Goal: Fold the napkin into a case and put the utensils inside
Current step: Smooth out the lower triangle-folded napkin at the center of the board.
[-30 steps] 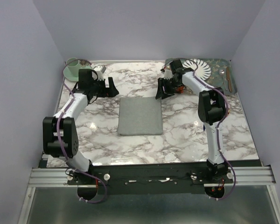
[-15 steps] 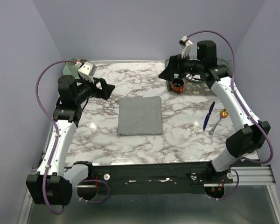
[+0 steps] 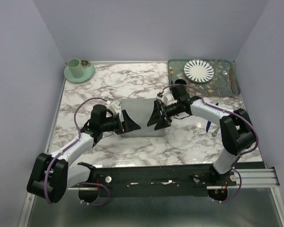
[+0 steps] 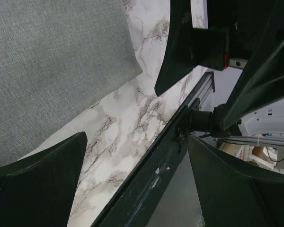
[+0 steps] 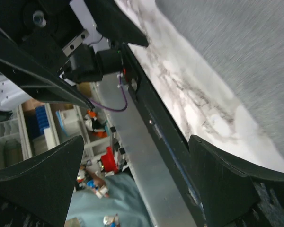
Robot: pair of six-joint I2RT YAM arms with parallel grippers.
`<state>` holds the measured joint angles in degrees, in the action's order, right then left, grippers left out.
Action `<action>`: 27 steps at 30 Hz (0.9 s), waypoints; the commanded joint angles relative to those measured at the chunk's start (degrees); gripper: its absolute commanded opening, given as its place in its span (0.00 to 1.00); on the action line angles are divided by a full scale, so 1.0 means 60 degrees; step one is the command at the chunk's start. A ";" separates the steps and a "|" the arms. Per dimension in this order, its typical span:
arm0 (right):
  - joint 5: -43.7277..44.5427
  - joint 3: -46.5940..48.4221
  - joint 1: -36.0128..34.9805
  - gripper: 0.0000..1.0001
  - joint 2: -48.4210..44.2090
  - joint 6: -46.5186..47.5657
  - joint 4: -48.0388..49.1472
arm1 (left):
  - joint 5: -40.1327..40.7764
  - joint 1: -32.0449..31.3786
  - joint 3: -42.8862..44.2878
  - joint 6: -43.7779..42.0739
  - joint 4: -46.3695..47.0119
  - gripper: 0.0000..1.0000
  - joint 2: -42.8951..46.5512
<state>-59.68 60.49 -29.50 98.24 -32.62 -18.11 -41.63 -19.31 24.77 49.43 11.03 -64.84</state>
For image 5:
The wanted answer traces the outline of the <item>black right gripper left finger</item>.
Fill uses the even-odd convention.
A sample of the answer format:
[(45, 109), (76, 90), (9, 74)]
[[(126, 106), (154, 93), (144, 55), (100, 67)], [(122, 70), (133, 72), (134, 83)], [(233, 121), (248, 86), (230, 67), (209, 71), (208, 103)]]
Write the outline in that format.
[(84, 150), (81, 136), (0, 170), (0, 227), (62, 227)]

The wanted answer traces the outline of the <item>grey woven cloth napkin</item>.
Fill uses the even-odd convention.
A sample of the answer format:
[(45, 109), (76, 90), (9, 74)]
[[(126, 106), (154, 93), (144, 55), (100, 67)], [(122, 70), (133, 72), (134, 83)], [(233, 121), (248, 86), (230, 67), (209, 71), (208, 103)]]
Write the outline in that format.
[(284, 158), (284, 0), (158, 0)]

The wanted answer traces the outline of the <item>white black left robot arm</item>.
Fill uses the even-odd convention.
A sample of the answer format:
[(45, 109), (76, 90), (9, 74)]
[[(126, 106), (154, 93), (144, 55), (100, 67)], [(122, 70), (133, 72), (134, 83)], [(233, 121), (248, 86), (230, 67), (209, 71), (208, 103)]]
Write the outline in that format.
[(147, 47), (143, 32), (113, 0), (87, 0), (96, 30), (112, 45), (94, 51), (68, 0), (0, 0), (0, 116), (29, 99), (94, 108), (74, 84), (124, 69), (127, 44)]

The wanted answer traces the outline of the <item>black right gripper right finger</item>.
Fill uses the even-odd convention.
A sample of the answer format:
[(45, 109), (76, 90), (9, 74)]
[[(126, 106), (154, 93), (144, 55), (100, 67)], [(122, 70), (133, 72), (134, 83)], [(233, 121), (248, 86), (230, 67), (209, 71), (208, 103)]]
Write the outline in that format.
[(284, 227), (284, 173), (189, 139), (190, 177), (210, 227)]

